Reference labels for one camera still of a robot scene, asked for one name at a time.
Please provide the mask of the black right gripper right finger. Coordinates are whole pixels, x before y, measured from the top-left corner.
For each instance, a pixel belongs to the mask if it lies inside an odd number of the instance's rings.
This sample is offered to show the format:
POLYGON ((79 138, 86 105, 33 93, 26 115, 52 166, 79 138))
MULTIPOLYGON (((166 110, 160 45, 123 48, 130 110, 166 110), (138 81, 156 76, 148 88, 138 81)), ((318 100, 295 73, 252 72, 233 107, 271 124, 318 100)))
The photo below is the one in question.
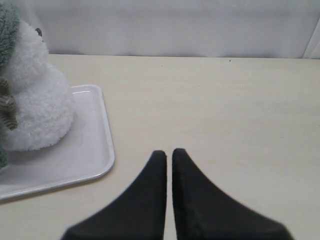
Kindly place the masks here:
POLYGON ((293 239, 282 223, 219 189, 183 148, 172 153, 172 203, 179 240, 293 239))

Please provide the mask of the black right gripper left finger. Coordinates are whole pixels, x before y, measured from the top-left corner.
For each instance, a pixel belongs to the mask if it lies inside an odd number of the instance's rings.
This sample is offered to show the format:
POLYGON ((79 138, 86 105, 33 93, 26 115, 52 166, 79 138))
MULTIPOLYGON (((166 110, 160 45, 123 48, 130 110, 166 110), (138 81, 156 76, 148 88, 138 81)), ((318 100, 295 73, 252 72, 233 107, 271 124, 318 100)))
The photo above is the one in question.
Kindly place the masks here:
POLYGON ((63 240, 162 240, 167 207, 167 156, 152 152, 131 185, 108 206, 69 227, 63 240))

